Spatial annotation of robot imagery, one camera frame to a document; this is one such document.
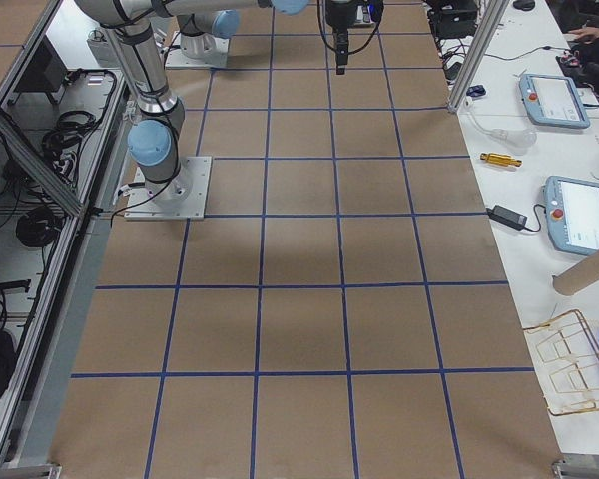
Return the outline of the person's hand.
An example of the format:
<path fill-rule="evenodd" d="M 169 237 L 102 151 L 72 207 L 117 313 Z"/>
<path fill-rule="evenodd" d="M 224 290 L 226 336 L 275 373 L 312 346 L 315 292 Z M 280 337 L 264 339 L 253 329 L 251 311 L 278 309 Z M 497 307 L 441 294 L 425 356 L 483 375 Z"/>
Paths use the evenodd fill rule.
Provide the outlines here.
<path fill-rule="evenodd" d="M 599 28 L 587 26 L 570 30 L 568 34 L 573 36 L 574 42 L 590 43 L 599 38 Z"/>

